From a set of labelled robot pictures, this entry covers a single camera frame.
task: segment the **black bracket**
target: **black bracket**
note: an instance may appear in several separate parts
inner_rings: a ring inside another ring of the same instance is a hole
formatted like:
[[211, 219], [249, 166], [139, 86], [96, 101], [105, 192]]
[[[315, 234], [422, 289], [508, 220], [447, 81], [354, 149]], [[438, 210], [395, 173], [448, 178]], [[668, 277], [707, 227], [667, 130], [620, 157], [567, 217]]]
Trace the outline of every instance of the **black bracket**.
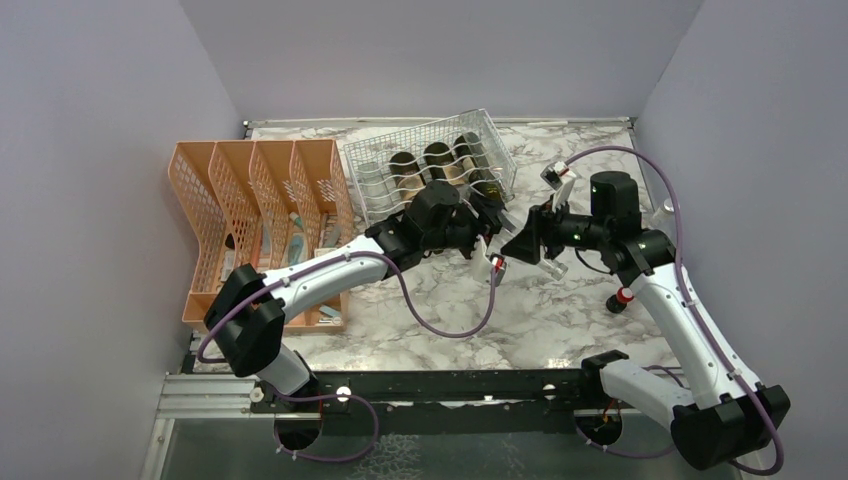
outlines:
[[[206, 312], [203, 323], [211, 330], [230, 310], [250, 295], [265, 287], [264, 275], [250, 264], [233, 269], [221, 291]], [[262, 295], [240, 312], [218, 332], [215, 343], [237, 377], [262, 370], [280, 353], [286, 315], [282, 300], [270, 293]]]
[[[502, 210], [501, 201], [472, 193], [466, 203], [453, 185], [430, 182], [406, 210], [375, 223], [365, 230], [365, 236], [377, 242], [401, 271], [418, 265], [425, 252], [457, 249], [470, 259], [478, 235], [500, 232], [498, 214]], [[387, 277], [392, 275], [392, 270], [386, 272]]]
[[[789, 397], [780, 385], [759, 390], [774, 426], [789, 411]], [[746, 395], [699, 410], [696, 405], [674, 407], [671, 438], [680, 455], [698, 470], [705, 470], [765, 448], [771, 437], [754, 403]]]
[[619, 350], [610, 350], [609, 352], [600, 353], [593, 357], [584, 358], [580, 362], [580, 367], [583, 369], [583, 375], [586, 377], [586, 394], [589, 400], [596, 402], [608, 402], [609, 396], [604, 393], [604, 387], [601, 384], [601, 369], [612, 362], [618, 360], [627, 360], [630, 357]]
[[[371, 402], [382, 433], [571, 433], [574, 410], [603, 407], [602, 401], [589, 400], [586, 377], [580, 369], [315, 372], [315, 378], [321, 394], [336, 393], [345, 386]], [[370, 434], [371, 416], [358, 402], [331, 399], [311, 403], [309, 409], [302, 410], [278, 401], [267, 393], [269, 388], [263, 390], [265, 398], [251, 404], [252, 413], [319, 409], [322, 435]], [[491, 405], [480, 403], [488, 399]], [[476, 404], [456, 406], [456, 402]], [[314, 421], [277, 422], [281, 431], [289, 433], [303, 430], [306, 435], [306, 430], [315, 428]]]

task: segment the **cable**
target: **cable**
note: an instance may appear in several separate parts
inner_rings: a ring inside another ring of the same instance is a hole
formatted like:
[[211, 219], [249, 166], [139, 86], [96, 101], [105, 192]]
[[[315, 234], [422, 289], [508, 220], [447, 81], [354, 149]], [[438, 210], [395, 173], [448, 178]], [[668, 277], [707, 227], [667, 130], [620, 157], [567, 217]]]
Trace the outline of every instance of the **cable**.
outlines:
[[604, 419], [604, 423], [607, 423], [609, 421], [609, 416], [607, 415], [607, 412], [609, 411], [610, 408], [612, 408], [613, 405], [616, 405], [616, 404], [618, 404], [617, 405], [618, 406], [618, 408], [617, 408], [618, 416], [619, 416], [619, 418], [621, 417], [621, 404], [618, 402], [617, 399], [613, 398], [612, 400], [610, 400], [610, 403], [609, 403], [609, 405], [607, 405], [607, 408], [605, 408], [604, 411], [601, 412], [601, 416]]
[[724, 353], [724, 350], [722, 350], [721, 345], [715, 338], [715, 335], [713, 335], [709, 327], [707, 327], [707, 323], [704, 320], [704, 317], [701, 315], [701, 312], [698, 310], [697, 305], [695, 304], [695, 302], [693, 302], [692, 295], [689, 293], [689, 288], [686, 285], [686, 279], [683, 274], [683, 222], [681, 220], [680, 215], [680, 202], [677, 199], [677, 194], [675, 193], [674, 188], [671, 186], [671, 181], [668, 179], [665, 172], [662, 171], [662, 169], [656, 162], [632, 148], [621, 147], [618, 145], [604, 145], [584, 150], [580, 153], [571, 156], [568, 160], [565, 161], [565, 165], [569, 166], [583, 157], [592, 155], [593, 153], [604, 151], [624, 152], [636, 156], [643, 162], [650, 165], [651, 168], [653, 168], [654, 171], [657, 172], [657, 175], [659, 175], [660, 179], [662, 179], [666, 190], [668, 190], [668, 195], [671, 198], [672, 208], [674, 208], [675, 235], [677, 237], [677, 250], [674, 255], [674, 275], [677, 278], [677, 285], [680, 287], [680, 293], [683, 295], [683, 299], [686, 301], [687, 308], [692, 313], [692, 317], [695, 319], [695, 323], [698, 324], [698, 328], [701, 330], [701, 333], [704, 335], [704, 338], [707, 339], [707, 342], [710, 344], [710, 347], [712, 347], [713, 351], [716, 352], [716, 355], [718, 355], [719, 360], [721, 361], [722, 365], [724, 365], [724, 368], [726, 368], [727, 371], [730, 372], [731, 375], [733, 375], [733, 378], [739, 384], [740, 388], [742, 388], [748, 398], [751, 399], [751, 402], [754, 404], [754, 408], [757, 410], [757, 413], [759, 413], [760, 417], [763, 420], [763, 424], [765, 425], [766, 430], [768, 430], [769, 435], [774, 441], [774, 464], [769, 468], [757, 470], [742, 465], [736, 460], [731, 460], [729, 463], [734, 467], [742, 470], [743, 472], [750, 473], [752, 475], [774, 475], [775, 473], [779, 472], [781, 468], [783, 468], [784, 462], [783, 442], [780, 439], [780, 435], [778, 435], [777, 433], [777, 427], [774, 426], [774, 422], [772, 422], [771, 417], [766, 412], [763, 403], [754, 393], [753, 389], [751, 389], [751, 386], [748, 385], [748, 382], [746, 382], [741, 375], [733, 374], [733, 372], [736, 371], [736, 367], [733, 365], [733, 362], [730, 360], [727, 354]]
[[[648, 371], [650, 371], [650, 370], [662, 370], [669, 377], [671, 377], [671, 379], [674, 380], [681, 388], [684, 388], [683, 387], [683, 381], [681, 381], [680, 377], [678, 377], [677, 375], [674, 374], [674, 372], [672, 372], [672, 369], [676, 369], [676, 368], [680, 368], [680, 367], [664, 367], [662, 365], [651, 365], [649, 367], [645, 367], [645, 370], [648, 370]], [[612, 406], [612, 402], [610, 402], [610, 405], [606, 409], [604, 409], [604, 413], [603, 413], [604, 415], [606, 415], [607, 410], [609, 410], [611, 406]], [[658, 452], [652, 452], [652, 453], [627, 452], [627, 451], [624, 451], [624, 450], [618, 450], [618, 449], [615, 449], [615, 448], [610, 448], [608, 445], [601, 445], [597, 442], [594, 442], [588, 436], [586, 436], [586, 433], [583, 432], [583, 430], [580, 430], [580, 427], [575, 425], [575, 428], [576, 428], [577, 434], [580, 436], [580, 438], [582, 438], [583, 440], [586, 441], [586, 445], [589, 445], [592, 448], [600, 450], [604, 453], [609, 453], [610, 455], [614, 455], [616, 457], [631, 458], [631, 459], [634, 459], [634, 460], [650, 460], [650, 459], [654, 459], [654, 458], [664, 457], [664, 456], [672, 453], [677, 448], [672, 443], [668, 447], [666, 447], [666, 448], [664, 448], [664, 449], [662, 449]]]
[[574, 249], [574, 255], [577, 257], [577, 260], [580, 260], [580, 263], [582, 263], [584, 267], [588, 268], [589, 270], [592, 270], [593, 272], [603, 273], [604, 275], [612, 275], [613, 273], [615, 273], [612, 270], [605, 272], [605, 271], [601, 270], [600, 268], [595, 268], [595, 267], [589, 265], [586, 262], [586, 260], [583, 259], [583, 256], [580, 255], [580, 252], [582, 252], [582, 251], [583, 250], [580, 249], [580, 248], [575, 248]]
[[339, 395], [339, 394], [327, 394], [327, 395], [316, 395], [314, 397], [290, 397], [288, 395], [283, 395], [270, 383], [267, 384], [273, 390], [274, 395], [279, 397], [280, 399], [286, 402], [294, 402], [294, 403], [306, 403], [306, 402], [323, 402], [324, 400], [337, 399], [340, 397], [349, 398], [351, 400], [356, 400], [357, 402], [365, 405], [368, 409], [368, 412], [371, 414], [371, 418], [374, 420], [374, 432], [371, 434], [371, 440], [368, 442], [368, 445], [365, 446], [362, 450], [350, 454], [345, 455], [343, 457], [321, 457], [318, 455], [312, 455], [309, 453], [296, 453], [297, 451], [289, 450], [286, 448], [283, 443], [280, 441], [280, 436], [277, 431], [277, 426], [274, 426], [274, 441], [277, 442], [278, 451], [286, 452], [289, 455], [292, 455], [293, 458], [305, 458], [307, 460], [313, 460], [316, 462], [324, 462], [324, 463], [346, 463], [352, 462], [354, 460], [358, 460], [370, 452], [375, 445], [377, 445], [377, 439], [380, 437], [380, 419], [377, 417], [377, 411], [374, 409], [374, 406], [360, 397], [359, 395]]
[[[200, 342], [200, 346], [197, 348], [197, 360], [200, 363], [225, 363], [227, 361], [225, 358], [207, 358], [204, 355], [204, 353], [206, 352], [206, 347], [209, 345], [209, 343], [212, 341], [212, 339], [214, 339], [215, 336], [218, 335], [218, 332], [220, 332], [221, 329], [223, 329], [224, 326], [227, 323], [229, 323], [236, 316], [236, 314], [238, 312], [242, 311], [246, 306], [250, 305], [255, 300], [257, 300], [258, 298], [265, 295], [266, 293], [269, 293], [273, 290], [276, 290], [277, 288], [284, 286], [284, 283], [286, 281], [293, 282], [293, 281], [300, 279], [301, 277], [304, 277], [304, 276], [309, 275], [311, 273], [317, 272], [318, 270], [321, 270], [322, 268], [327, 267], [329, 265], [332, 265], [334, 263], [348, 261], [347, 257], [348, 256], [340, 255], [338, 257], [334, 257], [334, 258], [330, 258], [328, 260], [324, 260], [322, 262], [318, 262], [315, 265], [311, 265], [309, 267], [304, 268], [303, 270], [292, 273], [291, 275], [289, 275], [289, 277], [287, 279], [277, 280], [276, 282], [273, 282], [270, 285], [266, 285], [266, 286], [260, 288], [259, 290], [257, 290], [256, 292], [254, 292], [253, 294], [249, 295], [247, 298], [242, 300], [238, 305], [236, 305], [232, 310], [227, 312], [227, 314], [224, 315], [224, 317], [221, 318], [221, 320], [219, 320], [218, 323], [216, 323], [215, 326], [212, 327], [211, 330], [209, 330], [209, 333], [206, 335], [206, 337], [203, 338], [203, 340]], [[417, 320], [418, 323], [420, 323], [422, 327], [424, 327], [427, 330], [435, 333], [436, 335], [440, 335], [442, 337], [447, 337], [447, 338], [470, 337], [470, 336], [474, 335], [475, 333], [479, 332], [480, 330], [482, 330], [483, 327], [485, 327], [486, 324], [489, 323], [489, 318], [491, 318], [492, 312], [495, 309], [495, 289], [497, 287], [497, 281], [496, 280], [497, 280], [497, 274], [498, 274], [497, 269], [495, 269], [495, 268], [492, 269], [491, 278], [489, 279], [489, 284], [491, 285], [491, 288], [489, 289], [489, 304], [486, 307], [486, 313], [483, 314], [483, 318], [480, 320], [480, 323], [476, 327], [474, 327], [471, 330], [468, 330], [466, 332], [452, 333], [452, 332], [445, 332], [443, 330], [439, 330], [438, 328], [430, 325], [430, 323], [428, 323], [427, 320], [424, 320], [424, 318], [422, 318], [421, 315], [418, 314], [418, 311], [415, 310], [415, 306], [412, 304], [412, 297], [410, 297], [410, 295], [409, 295], [409, 289], [407, 289], [407, 287], [406, 287], [406, 281], [403, 279], [403, 273], [400, 271], [400, 268], [398, 268], [398, 266], [395, 264], [395, 262], [393, 262], [389, 257], [387, 257], [385, 255], [381, 255], [379, 253], [375, 253], [375, 252], [351, 252], [349, 257], [350, 258], [368, 257], [368, 258], [376, 258], [377, 260], [383, 261], [392, 270], [392, 272], [394, 272], [394, 274], [397, 276], [398, 282], [400, 283], [400, 289], [403, 292], [403, 298], [404, 298], [404, 300], [406, 300], [406, 305], [409, 307], [409, 311], [410, 311], [410, 313], [412, 313], [412, 316], [415, 317], [415, 320]]]
[[650, 459], [653, 459], [653, 458], [664, 457], [664, 456], [668, 455], [669, 453], [671, 453], [675, 450], [674, 444], [671, 444], [668, 447], [664, 448], [663, 450], [660, 450], [659, 452], [650, 452], [650, 453], [627, 452], [627, 451], [624, 451], [624, 450], [618, 450], [616, 448], [611, 448], [608, 445], [601, 445], [601, 444], [593, 441], [589, 437], [587, 437], [586, 434], [583, 433], [583, 430], [580, 430], [580, 427], [575, 426], [575, 429], [577, 430], [577, 435], [579, 435], [580, 438], [582, 438], [586, 442], [586, 445], [589, 445], [592, 448], [595, 448], [597, 450], [600, 450], [604, 453], [608, 453], [608, 454], [616, 456], [616, 457], [631, 458], [631, 459], [634, 459], [634, 460], [650, 460]]
[[[211, 330], [209, 330], [209, 333], [200, 342], [200, 346], [197, 348], [197, 359], [198, 359], [198, 361], [200, 361], [201, 363], [224, 363], [224, 362], [227, 361], [225, 358], [206, 358], [206, 356], [204, 355], [204, 353], [206, 352], [206, 347], [209, 345], [209, 343], [212, 341], [212, 339], [214, 339], [215, 336], [218, 335], [218, 332], [220, 332], [221, 329], [224, 328], [224, 326], [227, 323], [229, 323], [236, 316], [236, 314], [238, 312], [242, 311], [245, 307], [247, 307], [248, 305], [253, 303], [255, 300], [257, 300], [258, 298], [262, 297], [263, 295], [265, 295], [265, 294], [267, 294], [267, 293], [269, 293], [269, 292], [271, 292], [271, 291], [273, 291], [273, 290], [275, 290], [279, 287], [284, 286], [284, 284], [286, 282], [296, 281], [296, 280], [298, 280], [298, 279], [300, 279], [300, 278], [302, 278], [306, 275], [317, 272], [317, 271], [321, 270], [322, 268], [330, 266], [334, 263], [338, 263], [338, 262], [341, 262], [341, 261], [349, 261], [349, 258], [352, 258], [352, 257], [369, 257], [369, 258], [376, 258], [378, 260], [382, 260], [397, 276], [398, 282], [400, 283], [401, 291], [403, 292], [403, 298], [404, 298], [404, 300], [406, 300], [406, 305], [409, 307], [409, 311], [410, 311], [410, 313], [412, 313], [412, 316], [415, 317], [415, 319], [418, 320], [418, 323], [420, 323], [424, 328], [426, 328], [427, 330], [430, 330], [431, 332], [433, 332], [437, 335], [441, 335], [443, 337], [448, 337], [448, 338], [470, 337], [470, 336], [474, 335], [475, 333], [479, 332], [483, 327], [486, 326], [487, 323], [489, 323], [489, 318], [491, 318], [492, 312], [494, 311], [494, 308], [495, 308], [495, 289], [497, 288], [497, 274], [498, 274], [498, 271], [497, 271], [496, 268], [492, 268], [492, 274], [491, 274], [491, 277], [489, 279], [489, 284], [491, 285], [491, 288], [489, 290], [489, 305], [486, 309], [486, 313], [483, 315], [482, 320], [480, 320], [480, 323], [476, 327], [472, 328], [471, 330], [468, 330], [467, 332], [450, 333], [450, 332], [445, 332], [445, 331], [439, 330], [436, 327], [433, 327], [426, 320], [424, 320], [424, 318], [422, 318], [421, 315], [418, 314], [418, 312], [415, 310], [415, 307], [412, 304], [412, 298], [410, 297], [409, 290], [406, 287], [406, 281], [404, 281], [404, 279], [403, 279], [403, 273], [401, 272], [400, 268], [398, 268], [398, 266], [389, 257], [387, 257], [385, 255], [381, 255], [379, 253], [375, 253], [375, 252], [353, 252], [353, 253], [350, 253], [350, 255], [348, 255], [348, 256], [341, 255], [341, 256], [338, 256], [338, 257], [330, 258], [328, 260], [318, 262], [315, 265], [311, 265], [309, 267], [306, 267], [299, 272], [292, 273], [288, 278], [280, 279], [280, 280], [277, 280], [276, 282], [271, 283], [270, 285], [266, 285], [266, 286], [260, 288], [259, 290], [257, 290], [256, 292], [254, 292], [253, 294], [249, 295], [247, 298], [245, 298], [241, 302], [239, 302], [238, 305], [236, 305], [232, 310], [227, 312], [223, 316], [223, 318], [221, 318], [221, 320], [219, 320], [218, 323], [216, 323], [215, 326], [212, 327]], [[317, 462], [345, 463], [345, 462], [357, 460], [357, 459], [365, 456], [368, 452], [371, 451], [372, 448], [374, 448], [374, 445], [376, 445], [377, 439], [379, 438], [379, 435], [380, 435], [380, 420], [377, 417], [377, 412], [376, 412], [376, 410], [374, 410], [374, 406], [371, 405], [364, 398], [362, 398], [358, 395], [352, 395], [352, 394], [351, 395], [327, 394], [327, 395], [317, 395], [317, 396], [313, 396], [313, 397], [291, 397], [291, 396], [288, 396], [288, 395], [283, 395], [282, 393], [280, 393], [279, 390], [276, 389], [276, 387], [274, 387], [270, 383], [268, 383], [268, 386], [274, 391], [275, 395], [277, 395], [279, 398], [281, 398], [285, 401], [288, 401], [288, 402], [314, 402], [314, 401], [324, 401], [324, 400], [327, 400], [327, 399], [337, 399], [339, 397], [348, 397], [352, 400], [355, 400], [355, 401], [360, 402], [363, 405], [365, 405], [365, 407], [368, 408], [368, 411], [371, 413], [371, 417], [374, 419], [374, 434], [371, 436], [371, 441], [368, 443], [368, 445], [365, 448], [363, 448], [359, 452], [356, 452], [352, 455], [347, 455], [347, 456], [344, 456], [344, 457], [337, 457], [337, 458], [320, 457], [320, 456], [317, 456], [317, 455], [311, 455], [311, 454], [308, 454], [308, 453], [303, 453], [303, 454], [300, 454], [301, 458], [305, 458], [307, 460], [314, 460], [314, 461], [317, 461]], [[297, 453], [295, 451], [287, 449], [280, 442], [279, 436], [277, 435], [276, 427], [274, 428], [274, 439], [277, 442], [277, 446], [280, 449], [280, 451], [291, 454], [294, 458], [297, 458]]]
[[674, 372], [672, 372], [673, 369], [679, 368], [680, 367], [663, 367], [662, 365], [651, 365], [650, 367], [645, 367], [645, 370], [662, 370], [663, 372], [665, 372], [666, 375], [671, 377], [671, 379], [674, 380], [680, 388], [686, 388], [683, 386], [683, 382], [680, 380], [680, 377], [678, 377]]

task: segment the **white tag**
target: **white tag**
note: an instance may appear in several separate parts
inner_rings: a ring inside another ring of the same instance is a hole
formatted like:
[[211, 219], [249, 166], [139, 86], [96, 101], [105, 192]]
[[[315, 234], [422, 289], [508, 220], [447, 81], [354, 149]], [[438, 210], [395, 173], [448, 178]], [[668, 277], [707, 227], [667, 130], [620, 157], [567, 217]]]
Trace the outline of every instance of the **white tag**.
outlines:
[[227, 250], [224, 253], [224, 264], [221, 266], [221, 281], [226, 282], [227, 278], [233, 273], [233, 266], [236, 263], [236, 251]]
[[338, 250], [338, 248], [316, 248], [315, 249], [315, 256], [320, 257], [322, 255], [326, 255], [328, 253], [335, 252], [336, 250]]

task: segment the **cylindrical container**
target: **cylindrical container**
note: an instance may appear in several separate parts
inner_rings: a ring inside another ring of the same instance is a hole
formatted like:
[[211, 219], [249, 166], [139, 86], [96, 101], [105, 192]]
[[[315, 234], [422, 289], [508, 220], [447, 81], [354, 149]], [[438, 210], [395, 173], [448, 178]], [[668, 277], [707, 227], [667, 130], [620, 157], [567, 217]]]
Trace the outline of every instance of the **cylindrical container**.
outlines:
[[412, 201], [412, 198], [424, 188], [424, 176], [421, 175], [421, 168], [415, 160], [415, 155], [409, 152], [399, 152], [389, 159], [389, 170], [394, 175], [395, 183], [400, 190], [400, 199], [407, 203]]
[[442, 142], [431, 143], [424, 149], [424, 161], [434, 180], [446, 180], [451, 185], [468, 183], [462, 176], [462, 167], [453, 158], [450, 147]]
[[473, 132], [466, 132], [460, 135], [453, 145], [456, 156], [460, 159], [459, 163], [466, 172], [468, 183], [483, 196], [503, 202], [498, 182], [489, 170], [491, 167], [480, 146], [480, 137]]
[[674, 218], [674, 206], [670, 198], [666, 198], [660, 208], [658, 208], [651, 218], [648, 220], [648, 226], [659, 229], [665, 222]]

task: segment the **orange mesh organizer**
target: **orange mesh organizer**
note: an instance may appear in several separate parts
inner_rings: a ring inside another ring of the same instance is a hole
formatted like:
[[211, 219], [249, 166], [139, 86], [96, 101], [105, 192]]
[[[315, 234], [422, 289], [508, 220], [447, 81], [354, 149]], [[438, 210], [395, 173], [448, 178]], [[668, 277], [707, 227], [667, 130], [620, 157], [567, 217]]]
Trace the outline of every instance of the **orange mesh organizer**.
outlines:
[[[183, 312], [198, 331], [206, 331], [203, 317], [233, 268], [282, 268], [353, 239], [335, 140], [180, 142], [168, 176], [200, 245]], [[286, 331], [344, 331], [347, 304], [344, 292], [291, 319]]]

